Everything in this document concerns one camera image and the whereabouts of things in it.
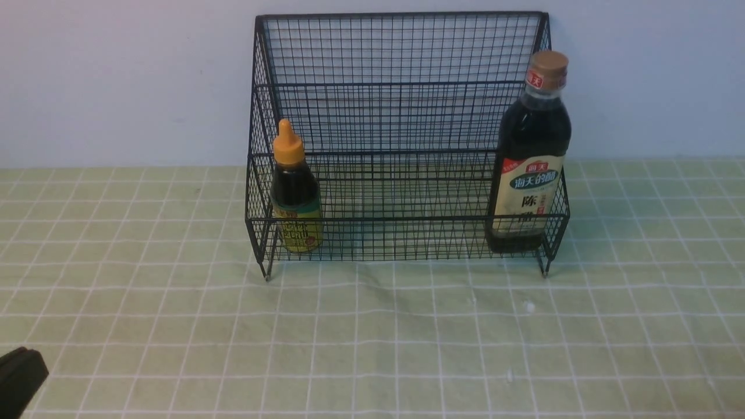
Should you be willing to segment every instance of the yellow label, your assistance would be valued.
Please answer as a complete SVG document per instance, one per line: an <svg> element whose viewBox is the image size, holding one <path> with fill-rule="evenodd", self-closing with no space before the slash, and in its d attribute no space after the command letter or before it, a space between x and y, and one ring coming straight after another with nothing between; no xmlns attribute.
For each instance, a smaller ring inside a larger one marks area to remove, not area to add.
<svg viewBox="0 0 745 419"><path fill-rule="evenodd" d="M323 223L320 221L303 221L304 218L321 218L320 200L299 207L285 207L276 202L274 213L279 222L282 242L290 252L309 252L321 245L323 240Z"/></svg>
<svg viewBox="0 0 745 419"><path fill-rule="evenodd" d="M538 156L525 160L504 159L494 215L526 215L524 218L496 219L497 235L541 233L559 185L564 156Z"/></svg>

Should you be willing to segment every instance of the wire mesh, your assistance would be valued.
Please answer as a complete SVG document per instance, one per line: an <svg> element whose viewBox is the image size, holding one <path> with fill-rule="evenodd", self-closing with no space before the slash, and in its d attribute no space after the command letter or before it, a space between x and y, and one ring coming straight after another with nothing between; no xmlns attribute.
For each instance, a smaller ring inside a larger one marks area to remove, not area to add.
<svg viewBox="0 0 745 419"><path fill-rule="evenodd" d="M531 12L259 16L246 221L256 259L494 257L485 226L502 113L534 51ZM287 118L303 138L323 207L323 244L282 247L271 142ZM568 221L563 183L540 240L552 260ZM511 256L534 256L525 251Z"/></svg>

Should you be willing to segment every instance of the red logo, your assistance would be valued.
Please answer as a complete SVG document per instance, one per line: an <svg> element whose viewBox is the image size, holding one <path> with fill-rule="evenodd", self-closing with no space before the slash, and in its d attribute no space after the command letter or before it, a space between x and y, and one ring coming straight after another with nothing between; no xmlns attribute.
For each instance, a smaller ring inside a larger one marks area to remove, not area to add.
<svg viewBox="0 0 745 419"><path fill-rule="evenodd" d="M541 77L540 74L536 73L533 70L527 71L527 77L525 78L525 81L536 89L540 89L543 87L543 77Z"/></svg>
<svg viewBox="0 0 745 419"><path fill-rule="evenodd" d="M537 173L539 171L547 171L547 170L548 170L548 162L542 162L538 160L535 163L531 163L527 165L527 167L525 168L525 173Z"/></svg>
<svg viewBox="0 0 745 419"><path fill-rule="evenodd" d="M526 159L523 160L510 160L510 159L504 159L504 162L502 163L502 173L509 173L513 170L515 170L518 166L520 166Z"/></svg>

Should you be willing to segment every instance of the brown cap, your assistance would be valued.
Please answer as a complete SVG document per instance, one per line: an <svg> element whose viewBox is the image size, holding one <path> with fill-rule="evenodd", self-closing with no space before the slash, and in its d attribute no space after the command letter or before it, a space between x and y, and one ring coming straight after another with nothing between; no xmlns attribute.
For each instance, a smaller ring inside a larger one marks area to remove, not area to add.
<svg viewBox="0 0 745 419"><path fill-rule="evenodd" d="M569 59L556 51L538 51L530 58L525 83L539 90L558 90L566 84Z"/></svg>

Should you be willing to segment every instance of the rack leg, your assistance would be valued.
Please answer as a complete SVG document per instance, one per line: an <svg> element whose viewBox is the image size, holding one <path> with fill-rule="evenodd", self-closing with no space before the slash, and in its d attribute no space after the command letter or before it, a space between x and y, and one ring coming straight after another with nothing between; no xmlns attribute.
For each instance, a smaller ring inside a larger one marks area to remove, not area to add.
<svg viewBox="0 0 745 419"><path fill-rule="evenodd" d="M541 269L541 275L543 276L543 279L548 278L548 267L551 266L551 261L549 260L544 268L543 258L541 257L540 251L536 251L536 260L538 261L538 267Z"/></svg>
<svg viewBox="0 0 745 419"><path fill-rule="evenodd" d="M272 267L274 266L274 251L277 248L277 235L274 235L274 239L272 239L272 248L269 251L269 260L267 261L269 266L267 267L267 271L264 274L264 281L269 282L272 280Z"/></svg>

